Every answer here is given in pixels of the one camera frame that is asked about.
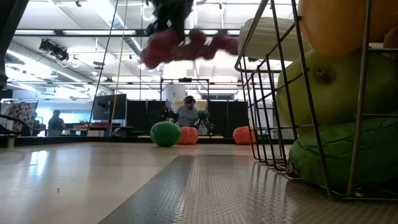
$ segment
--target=diamond plate mat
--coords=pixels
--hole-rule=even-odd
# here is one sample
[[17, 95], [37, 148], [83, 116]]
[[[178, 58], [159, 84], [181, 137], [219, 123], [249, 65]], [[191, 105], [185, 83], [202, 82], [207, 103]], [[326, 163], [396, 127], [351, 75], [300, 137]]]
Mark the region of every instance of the diamond plate mat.
[[178, 156], [101, 224], [398, 223], [398, 205], [336, 202], [252, 157]]

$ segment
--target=green ball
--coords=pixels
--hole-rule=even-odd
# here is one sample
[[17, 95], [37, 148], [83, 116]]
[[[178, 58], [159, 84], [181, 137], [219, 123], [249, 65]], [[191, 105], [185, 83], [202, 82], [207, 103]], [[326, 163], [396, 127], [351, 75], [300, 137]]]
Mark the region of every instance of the green ball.
[[150, 129], [150, 138], [160, 147], [170, 147], [180, 140], [181, 130], [169, 121], [161, 121]]

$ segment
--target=metal wire rack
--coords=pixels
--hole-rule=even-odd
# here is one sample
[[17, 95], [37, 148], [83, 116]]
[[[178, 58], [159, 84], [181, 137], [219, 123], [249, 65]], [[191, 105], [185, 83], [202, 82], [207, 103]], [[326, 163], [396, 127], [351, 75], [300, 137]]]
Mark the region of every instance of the metal wire rack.
[[[357, 107], [357, 116], [356, 116], [356, 131], [355, 131], [355, 136], [354, 136], [354, 147], [353, 147], [353, 155], [352, 155], [352, 161], [351, 161], [351, 169], [349, 172], [349, 181], [348, 185], [346, 186], [346, 192], [342, 192], [341, 189], [340, 191], [336, 189], [332, 189], [331, 185], [329, 184], [329, 175], [328, 175], [328, 167], [326, 165], [325, 161], [325, 155], [323, 153], [322, 149], [322, 144], [321, 144], [321, 138], [320, 138], [320, 132], [318, 128], [318, 122], [317, 122], [317, 116], [315, 114], [315, 108], [313, 104], [313, 98], [312, 98], [312, 93], [311, 93], [311, 88], [310, 88], [310, 81], [308, 79], [308, 68], [307, 64], [305, 61], [305, 55], [304, 55], [304, 49], [303, 49], [303, 42], [302, 42], [302, 36], [301, 36], [301, 31], [300, 31], [300, 24], [299, 21], [301, 20], [301, 17], [297, 13], [297, 8], [296, 8], [296, 0], [291, 0], [292, 3], [292, 10], [293, 10], [293, 18], [294, 18], [294, 23], [289, 27], [289, 29], [286, 31], [286, 33], [282, 36], [280, 36], [279, 33], [279, 27], [278, 27], [278, 22], [277, 22], [277, 13], [275, 9], [275, 2], [274, 0], [262, 0], [259, 8], [256, 12], [256, 15], [252, 21], [251, 27], [249, 29], [249, 32], [246, 36], [246, 39], [244, 40], [243, 47], [241, 50], [241, 53], [239, 54], [239, 57], [236, 61], [235, 64], [235, 69], [241, 73], [241, 79], [242, 79], [242, 88], [243, 88], [243, 95], [244, 95], [244, 100], [246, 102], [246, 111], [248, 112], [248, 121], [250, 123], [250, 118], [251, 122], [253, 123], [254, 129], [251, 131], [254, 131], [257, 139], [260, 139], [260, 141], [256, 141], [255, 144], [252, 144], [252, 152], [253, 156], [255, 159], [257, 159], [259, 162], [269, 166], [273, 167], [277, 171], [282, 171], [285, 172], [288, 167], [288, 162], [287, 162], [287, 156], [285, 154], [285, 146], [284, 146], [284, 141], [282, 137], [282, 130], [283, 129], [291, 129], [294, 135], [294, 140], [297, 140], [297, 128], [313, 128], [314, 134], [315, 134], [315, 139], [317, 141], [317, 147], [319, 151], [319, 158], [320, 162], [322, 165], [322, 172], [323, 172], [323, 177], [324, 177], [324, 187], [327, 191], [327, 194], [331, 196], [334, 199], [340, 199], [340, 200], [349, 200], [349, 201], [377, 201], [377, 202], [397, 202], [398, 201], [398, 193], [393, 192], [389, 190], [389, 188], [386, 188], [385, 186], [368, 186], [368, 187], [362, 187], [362, 188], [355, 188], [354, 180], [355, 180], [355, 171], [356, 171], [356, 165], [358, 162], [358, 152], [359, 152], [359, 143], [361, 141], [361, 127], [362, 127], [362, 121], [364, 118], [398, 118], [398, 114], [364, 114], [363, 113], [363, 106], [364, 106], [364, 94], [365, 94], [365, 87], [366, 87], [366, 75], [367, 75], [367, 65], [368, 65], [368, 55], [373, 54], [373, 53], [392, 53], [392, 52], [397, 52], [398, 49], [370, 49], [369, 48], [369, 30], [370, 30], [370, 18], [371, 18], [371, 6], [372, 6], [372, 0], [363, 0], [366, 1], [366, 15], [365, 15], [365, 20], [364, 20], [364, 38], [363, 38], [363, 47], [362, 47], [362, 58], [361, 58], [361, 76], [360, 76], [360, 83], [359, 83], [359, 93], [358, 93], [358, 107]], [[275, 46], [271, 49], [271, 51], [266, 54], [266, 57], [261, 61], [261, 63], [257, 66], [255, 70], [249, 70], [247, 69], [246, 66], [246, 56], [245, 52], [248, 48], [249, 42], [251, 41], [251, 38], [253, 36], [254, 31], [256, 30], [256, 27], [260, 21], [260, 18], [270, 2], [271, 4], [271, 10], [272, 10], [272, 17], [274, 20], [274, 27], [275, 27], [275, 34], [276, 34], [276, 39], [277, 43]], [[300, 53], [300, 58], [301, 58], [301, 64], [302, 64], [302, 73], [295, 78], [291, 79], [288, 81], [287, 75], [285, 72], [285, 63], [284, 63], [284, 55], [282, 51], [282, 42], [283, 40], [290, 34], [292, 30], [296, 31], [297, 33], [297, 42], [298, 42], [298, 50]], [[270, 55], [275, 51], [279, 51], [280, 55], [280, 64], [282, 67], [282, 70], [271, 70], [269, 62], [270, 62]], [[261, 67], [263, 65], [266, 65], [267, 69], [262, 70]], [[282, 85], [278, 88], [275, 87], [274, 83], [274, 73], [280, 73], [282, 72], [284, 83], [286, 85]], [[268, 78], [271, 83], [270, 88], [264, 88], [262, 85], [262, 75], [267, 74]], [[254, 86], [254, 77], [257, 76], [259, 81], [260, 81], [260, 88], [255, 88]], [[290, 93], [289, 93], [289, 84], [296, 81], [297, 79], [303, 77], [305, 81], [305, 87], [308, 95], [308, 103], [310, 106], [310, 112], [311, 112], [311, 117], [312, 117], [312, 124], [308, 125], [300, 125], [297, 126], [295, 124], [294, 116], [293, 116], [293, 108], [292, 108], [292, 102], [290, 100]], [[256, 90], [260, 90], [261, 95], [257, 96]], [[264, 94], [264, 90], [270, 90], [271, 92], [268, 94]], [[291, 121], [291, 126], [281, 126], [281, 122], [279, 119], [279, 114], [278, 114], [278, 109], [276, 107], [275, 103], [275, 95], [277, 91], [285, 91], [287, 95], [287, 104], [288, 104], [288, 109], [289, 109], [289, 114], [290, 114], [290, 121]], [[267, 108], [266, 107], [266, 102], [265, 99], [267, 97], [272, 97], [273, 100], [273, 107], [272, 108]], [[275, 114], [275, 121], [276, 121], [276, 127], [270, 126], [270, 121], [269, 117], [267, 115], [267, 109], [272, 109]], [[261, 124], [261, 119], [260, 119], [260, 110], [264, 110], [264, 116], [266, 119], [266, 124], [263, 126]], [[272, 135], [271, 131], [276, 130], [277, 135], [278, 135], [278, 143], [279, 143], [279, 150], [276, 150], [275, 147], [272, 145]], [[271, 148], [271, 157], [267, 156], [266, 152], [266, 141], [269, 142], [269, 147]]]

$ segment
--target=floor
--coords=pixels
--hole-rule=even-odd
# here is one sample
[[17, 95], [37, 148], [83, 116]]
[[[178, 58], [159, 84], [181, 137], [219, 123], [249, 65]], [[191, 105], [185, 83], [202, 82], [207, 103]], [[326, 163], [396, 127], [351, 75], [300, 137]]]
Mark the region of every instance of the floor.
[[0, 223], [398, 223], [331, 201], [250, 146], [79, 143], [0, 151]]

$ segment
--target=person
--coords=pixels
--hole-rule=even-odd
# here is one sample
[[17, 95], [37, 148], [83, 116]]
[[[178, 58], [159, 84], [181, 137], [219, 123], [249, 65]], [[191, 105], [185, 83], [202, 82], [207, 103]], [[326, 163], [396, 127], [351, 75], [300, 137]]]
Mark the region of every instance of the person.
[[180, 106], [175, 114], [178, 115], [177, 124], [180, 127], [195, 127], [198, 121], [198, 110], [195, 108], [196, 100], [193, 96], [184, 98], [184, 105]]
[[52, 112], [52, 117], [49, 121], [49, 136], [60, 136], [65, 129], [65, 123], [63, 119], [60, 118], [60, 114], [61, 112], [59, 110], [54, 110]]

